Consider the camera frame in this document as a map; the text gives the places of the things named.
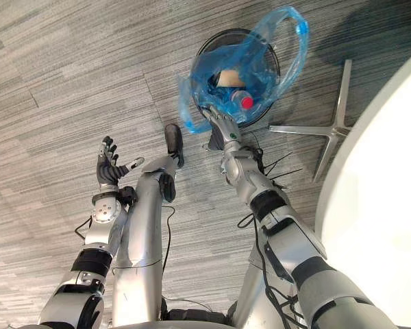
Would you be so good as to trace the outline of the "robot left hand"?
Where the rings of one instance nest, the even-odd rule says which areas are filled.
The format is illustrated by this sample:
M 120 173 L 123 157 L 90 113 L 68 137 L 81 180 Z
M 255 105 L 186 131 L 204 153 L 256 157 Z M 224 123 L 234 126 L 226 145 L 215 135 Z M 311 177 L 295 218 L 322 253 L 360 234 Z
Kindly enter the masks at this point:
M 96 176 L 99 188 L 118 186 L 119 180 L 129 172 L 145 162 L 143 157 L 138 157 L 127 164 L 117 165 L 119 155 L 116 153 L 117 145 L 114 139 L 106 136 L 103 138 L 97 152 Z

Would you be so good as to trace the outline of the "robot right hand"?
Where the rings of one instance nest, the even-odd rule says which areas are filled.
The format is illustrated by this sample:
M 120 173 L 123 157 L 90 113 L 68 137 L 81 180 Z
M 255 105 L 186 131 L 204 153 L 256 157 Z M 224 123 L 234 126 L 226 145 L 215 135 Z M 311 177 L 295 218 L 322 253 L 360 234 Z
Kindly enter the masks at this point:
M 237 122 L 228 114 L 210 106 L 202 111 L 203 116 L 212 127 L 208 149 L 225 151 L 230 147 L 240 147 L 241 136 Z

